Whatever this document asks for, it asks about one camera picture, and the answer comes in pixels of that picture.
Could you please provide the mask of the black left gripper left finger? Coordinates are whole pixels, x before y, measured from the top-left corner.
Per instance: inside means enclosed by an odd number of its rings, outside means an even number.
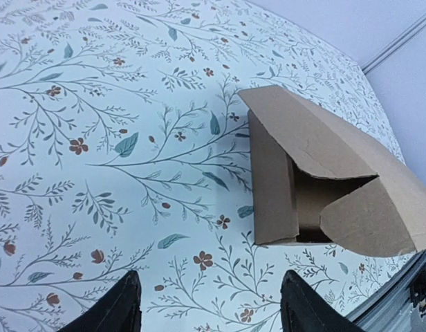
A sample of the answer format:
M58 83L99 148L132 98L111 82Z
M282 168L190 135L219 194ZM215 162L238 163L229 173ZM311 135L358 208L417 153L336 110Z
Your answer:
M60 332L140 332L141 293L139 274L130 270L88 311Z

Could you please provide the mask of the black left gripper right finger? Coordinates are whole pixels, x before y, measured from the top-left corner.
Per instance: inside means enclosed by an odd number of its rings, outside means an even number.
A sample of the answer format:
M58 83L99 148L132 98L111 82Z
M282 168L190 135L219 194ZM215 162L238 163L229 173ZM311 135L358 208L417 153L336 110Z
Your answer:
M281 283L280 314L283 332L363 332L294 270L287 270Z

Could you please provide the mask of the brown cardboard box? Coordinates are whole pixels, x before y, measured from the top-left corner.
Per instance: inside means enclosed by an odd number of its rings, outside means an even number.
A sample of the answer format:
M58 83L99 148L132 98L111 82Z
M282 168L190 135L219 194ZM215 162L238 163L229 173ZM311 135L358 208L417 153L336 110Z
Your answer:
M258 245L426 250L426 187L375 138L279 86L245 89Z

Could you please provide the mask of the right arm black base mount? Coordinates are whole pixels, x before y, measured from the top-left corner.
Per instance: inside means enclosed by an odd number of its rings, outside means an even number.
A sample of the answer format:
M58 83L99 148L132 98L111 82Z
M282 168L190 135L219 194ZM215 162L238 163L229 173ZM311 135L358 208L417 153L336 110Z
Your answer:
M426 316L426 262L410 284L410 300L413 307L418 307L420 317Z

